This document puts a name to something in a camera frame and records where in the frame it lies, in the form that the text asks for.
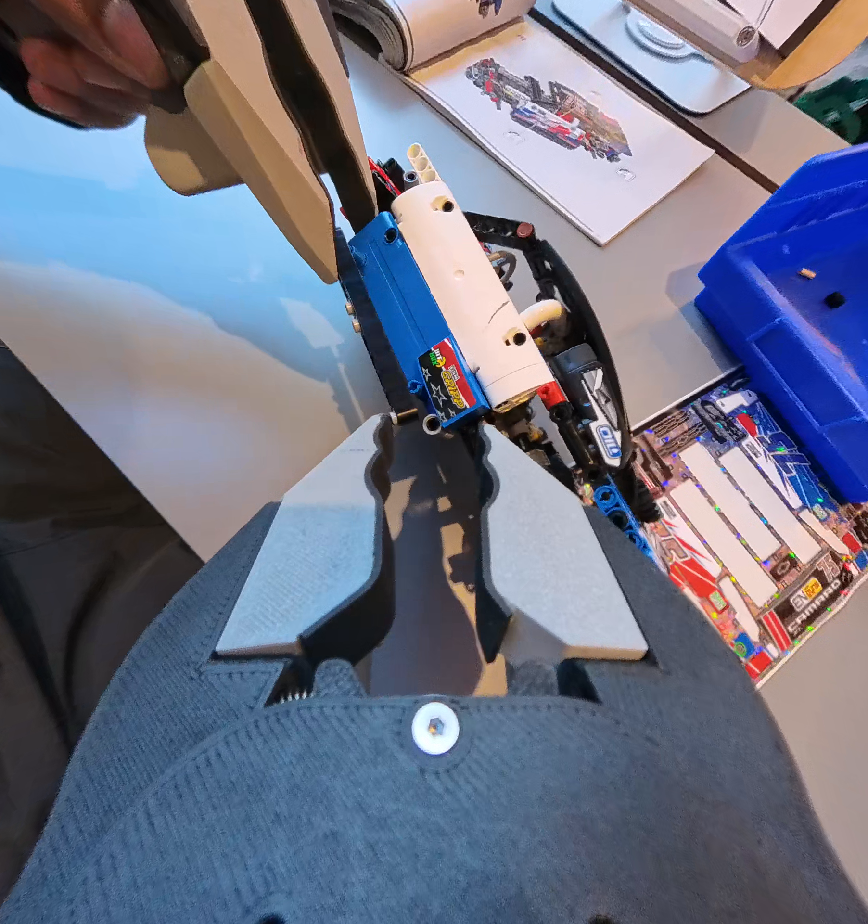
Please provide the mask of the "blue plastic bin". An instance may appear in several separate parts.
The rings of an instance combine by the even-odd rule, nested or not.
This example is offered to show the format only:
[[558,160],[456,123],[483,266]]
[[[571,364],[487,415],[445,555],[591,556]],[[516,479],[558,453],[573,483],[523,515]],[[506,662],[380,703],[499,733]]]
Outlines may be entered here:
[[868,502],[868,143],[806,162],[698,276],[754,389],[840,497]]

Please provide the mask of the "sticker sheet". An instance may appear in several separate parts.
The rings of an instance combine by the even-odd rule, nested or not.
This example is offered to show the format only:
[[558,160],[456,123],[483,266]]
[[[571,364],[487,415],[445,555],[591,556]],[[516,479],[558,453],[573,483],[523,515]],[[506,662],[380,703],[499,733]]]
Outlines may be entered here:
[[868,502],[843,502],[737,374],[637,428],[648,540],[759,686],[868,577]]

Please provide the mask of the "person's left hand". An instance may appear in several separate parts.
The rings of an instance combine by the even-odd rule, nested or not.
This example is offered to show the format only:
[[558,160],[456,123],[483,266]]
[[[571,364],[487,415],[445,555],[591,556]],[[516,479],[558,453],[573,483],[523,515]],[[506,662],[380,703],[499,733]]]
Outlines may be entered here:
[[0,89],[77,129],[119,129],[172,82],[131,2],[0,2]]

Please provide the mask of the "long black toy beam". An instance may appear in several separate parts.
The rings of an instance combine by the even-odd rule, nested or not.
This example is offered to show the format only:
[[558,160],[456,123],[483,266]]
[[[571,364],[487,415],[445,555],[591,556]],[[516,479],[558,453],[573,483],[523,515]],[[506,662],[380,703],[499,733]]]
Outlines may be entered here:
[[379,379],[390,414],[397,425],[418,420],[418,404],[408,390],[405,375],[396,360],[382,322],[370,299],[356,259],[340,228],[335,228],[338,278],[354,329],[361,336]]

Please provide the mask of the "toy brick car model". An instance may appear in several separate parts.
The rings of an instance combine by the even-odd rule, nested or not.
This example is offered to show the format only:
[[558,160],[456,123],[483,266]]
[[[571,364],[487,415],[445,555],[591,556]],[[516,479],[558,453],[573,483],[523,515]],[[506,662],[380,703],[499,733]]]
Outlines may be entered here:
[[378,216],[346,239],[422,430],[472,445],[492,423],[657,561],[659,508],[634,469],[613,353],[533,225],[464,212],[419,145],[370,161]]

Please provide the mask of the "flat instruction booklet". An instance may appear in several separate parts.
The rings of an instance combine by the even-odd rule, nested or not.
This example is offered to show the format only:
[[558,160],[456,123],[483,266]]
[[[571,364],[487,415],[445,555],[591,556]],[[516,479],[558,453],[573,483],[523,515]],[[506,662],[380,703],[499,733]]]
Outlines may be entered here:
[[405,80],[602,247],[714,155],[530,17]]

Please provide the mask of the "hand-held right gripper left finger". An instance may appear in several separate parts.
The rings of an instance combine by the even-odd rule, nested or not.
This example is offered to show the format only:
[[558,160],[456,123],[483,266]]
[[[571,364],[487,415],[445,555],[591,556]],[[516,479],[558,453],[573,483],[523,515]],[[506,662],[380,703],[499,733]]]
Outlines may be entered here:
[[385,513],[394,422],[365,422],[283,496],[216,644],[220,658],[359,665],[395,616]]

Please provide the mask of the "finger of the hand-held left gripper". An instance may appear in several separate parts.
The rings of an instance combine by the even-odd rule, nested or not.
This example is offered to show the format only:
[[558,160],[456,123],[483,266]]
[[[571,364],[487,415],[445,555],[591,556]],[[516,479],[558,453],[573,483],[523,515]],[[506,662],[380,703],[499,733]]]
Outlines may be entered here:
[[189,1],[209,57],[184,85],[188,109],[324,283],[338,279],[332,201],[273,85],[244,2]]
[[332,180],[346,212],[375,212],[370,160],[334,22],[324,2],[280,4],[291,37],[287,61],[296,70],[281,82],[309,154]]

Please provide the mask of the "person's legs in dark pants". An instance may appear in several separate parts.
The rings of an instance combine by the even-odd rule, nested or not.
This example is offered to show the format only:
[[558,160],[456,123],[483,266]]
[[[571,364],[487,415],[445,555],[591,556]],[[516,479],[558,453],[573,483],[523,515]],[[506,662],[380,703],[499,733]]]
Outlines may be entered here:
[[104,689],[201,567],[0,339],[0,905]]

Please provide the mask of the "white rounded tray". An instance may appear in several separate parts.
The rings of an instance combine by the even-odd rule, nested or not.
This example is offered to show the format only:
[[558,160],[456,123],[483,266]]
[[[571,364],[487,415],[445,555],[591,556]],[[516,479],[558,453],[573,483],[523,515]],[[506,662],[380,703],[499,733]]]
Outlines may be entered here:
[[749,85],[621,1],[553,1],[554,11],[686,114],[708,115]]

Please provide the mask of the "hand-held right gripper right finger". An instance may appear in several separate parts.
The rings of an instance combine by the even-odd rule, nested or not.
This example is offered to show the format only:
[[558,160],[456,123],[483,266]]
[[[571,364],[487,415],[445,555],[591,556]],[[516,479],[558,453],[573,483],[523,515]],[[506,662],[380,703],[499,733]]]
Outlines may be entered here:
[[478,428],[475,464],[486,662],[641,660],[648,642],[582,502],[491,424]]

